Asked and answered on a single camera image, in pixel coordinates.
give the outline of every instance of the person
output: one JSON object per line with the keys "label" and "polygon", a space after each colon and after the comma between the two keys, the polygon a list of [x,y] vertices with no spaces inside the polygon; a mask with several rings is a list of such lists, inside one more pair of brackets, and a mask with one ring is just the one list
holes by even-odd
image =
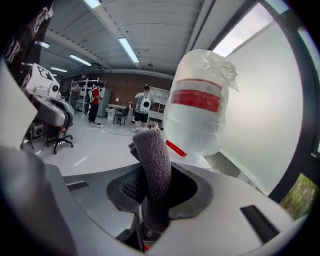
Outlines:
{"label": "person", "polygon": [[71,94],[70,94],[70,105],[73,107],[74,111],[76,111],[77,108],[77,97],[79,95],[79,81],[74,80],[71,86]]}
{"label": "person", "polygon": [[149,94],[150,87],[146,84],[144,87],[144,92],[139,92],[134,98],[137,100],[135,105],[134,113],[134,129],[133,132],[137,132],[138,128],[146,127],[148,121],[148,113],[140,111],[140,104],[143,99],[148,98],[151,103],[154,103],[152,97]]}
{"label": "person", "polygon": [[90,91],[91,108],[90,108],[89,117],[88,117],[90,124],[96,124],[96,116],[99,108],[99,100],[102,100],[102,97],[99,96],[100,88],[101,88],[101,85],[97,83]]}

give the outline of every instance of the red shirt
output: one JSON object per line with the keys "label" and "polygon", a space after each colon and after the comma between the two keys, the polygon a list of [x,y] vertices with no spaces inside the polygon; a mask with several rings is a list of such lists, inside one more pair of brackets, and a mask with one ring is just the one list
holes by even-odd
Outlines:
{"label": "red shirt", "polygon": [[98,89],[93,89],[93,91],[92,91],[92,97],[93,97],[92,104],[94,104],[94,105],[98,105],[99,104],[98,96],[99,96],[99,90]]}

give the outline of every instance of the clear plastic bottle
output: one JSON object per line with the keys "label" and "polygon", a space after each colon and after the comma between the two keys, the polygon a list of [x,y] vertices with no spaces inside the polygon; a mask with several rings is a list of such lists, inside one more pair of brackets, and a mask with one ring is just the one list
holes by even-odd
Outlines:
{"label": "clear plastic bottle", "polygon": [[180,61],[167,100],[166,144],[179,155],[211,155],[219,150],[229,87],[238,89],[235,67],[209,50],[192,50]]}

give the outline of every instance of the white robot body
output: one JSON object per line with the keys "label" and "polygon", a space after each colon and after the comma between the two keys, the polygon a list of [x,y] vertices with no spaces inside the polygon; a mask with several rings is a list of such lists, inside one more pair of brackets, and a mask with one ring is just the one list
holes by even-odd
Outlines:
{"label": "white robot body", "polygon": [[42,95],[56,98],[59,83],[52,73],[44,67],[34,63],[21,85],[21,90],[32,95]]}

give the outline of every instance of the desk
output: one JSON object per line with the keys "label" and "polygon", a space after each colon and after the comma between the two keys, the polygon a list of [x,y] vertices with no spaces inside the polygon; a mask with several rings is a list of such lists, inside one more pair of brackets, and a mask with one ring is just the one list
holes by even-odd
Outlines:
{"label": "desk", "polygon": [[[121,113],[122,110],[127,108],[126,106],[115,105],[115,104],[108,104],[108,107],[113,108],[111,110],[111,114],[109,114],[108,108],[105,109],[105,111],[107,111],[107,113],[108,113],[107,118],[112,121],[114,121],[115,114]],[[134,113],[134,109],[130,108],[129,113],[128,113],[127,117],[125,118],[126,124],[128,124],[128,123],[131,124],[133,113]]]}

